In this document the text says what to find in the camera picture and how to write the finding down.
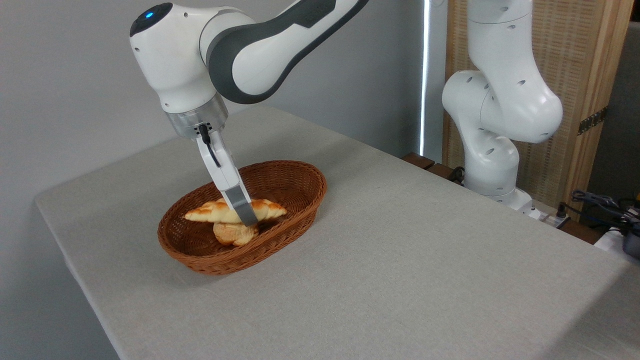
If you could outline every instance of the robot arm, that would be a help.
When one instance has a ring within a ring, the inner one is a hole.
[[[465,149],[465,187],[527,213],[516,189],[518,150],[540,143],[562,121],[562,104],[545,84],[531,46],[532,0],[469,0],[468,51],[479,71],[447,81],[442,102]]]
[[[222,140],[222,96],[254,104],[273,95],[291,69],[368,0],[298,0],[256,24],[222,6],[164,3],[131,26],[130,43],[176,132],[197,142],[214,184],[245,225],[257,222],[251,199]]]

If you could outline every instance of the wicker basket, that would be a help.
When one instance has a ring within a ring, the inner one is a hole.
[[[253,199],[275,201],[287,214],[260,224],[260,234],[243,247],[223,246],[213,234],[213,224],[192,222],[184,214],[203,203],[222,197],[209,183],[178,200],[158,225],[162,248],[196,272],[231,274],[268,258],[311,226],[326,193],[326,179],[313,165],[300,161],[267,161],[240,169]]]

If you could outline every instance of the metal hinge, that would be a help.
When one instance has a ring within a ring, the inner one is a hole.
[[[589,131],[589,129],[591,129],[592,127],[604,121],[604,118],[607,116],[608,109],[609,107],[605,106],[604,109],[598,111],[597,113],[584,119],[583,121],[580,121],[580,127],[578,128],[578,135],[582,135],[586,131]]]

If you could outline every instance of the cable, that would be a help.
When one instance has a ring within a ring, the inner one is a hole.
[[[620,206],[608,196],[596,195],[590,192],[583,192],[582,190],[575,190],[571,193],[571,196],[572,201],[574,202],[585,202],[596,205],[600,209],[616,217],[622,217],[625,214]]]
[[[590,229],[598,229],[599,227],[603,227],[603,226],[607,226],[607,224],[597,224],[597,225],[591,225],[589,226]],[[604,234],[606,233],[610,233],[611,231],[617,231],[619,232],[621,235],[626,235],[624,231],[618,229],[617,227],[610,227],[609,230],[605,231]]]
[[[205,124],[200,124],[200,126],[198,126],[198,129],[200,130],[200,134],[202,136],[202,142],[207,145],[207,149],[209,150],[209,155],[211,155],[213,162],[216,163],[217,167],[219,168],[222,167],[222,165],[220,165],[220,162],[218,161],[218,158],[216,157],[216,154],[213,152],[213,149],[211,148],[211,137],[209,136],[209,130],[207,129],[207,126]]]
[[[455,169],[453,169],[451,174],[449,174],[449,177],[447,177],[447,180],[458,181],[462,183],[465,180],[465,168],[456,167]]]
[[[640,236],[640,231],[637,230],[637,227],[634,227],[633,225],[627,225],[628,222],[626,222],[626,221],[625,222],[610,222],[610,221],[602,220],[602,219],[599,219],[599,218],[595,218],[595,217],[592,217],[592,216],[586,214],[583,211],[580,211],[578,209],[575,209],[575,208],[569,206],[565,202],[561,202],[559,208],[560,207],[569,209],[569,210],[573,211],[574,213],[580,214],[580,215],[582,215],[582,216],[584,216],[584,217],[586,217],[586,218],[588,218],[588,219],[590,219],[592,221],[599,222],[601,224],[608,225],[610,227],[617,227],[617,228],[625,230],[625,231],[630,231],[634,235]]]

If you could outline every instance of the gray wall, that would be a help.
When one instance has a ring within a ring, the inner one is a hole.
[[[639,64],[640,22],[632,22],[589,182],[589,191],[616,200],[640,193]]]
[[[290,2],[180,4],[266,20]],[[156,3],[0,3],[0,359],[116,358],[33,199],[176,136],[127,38]],[[422,4],[371,0],[268,104],[394,155],[416,150]]]

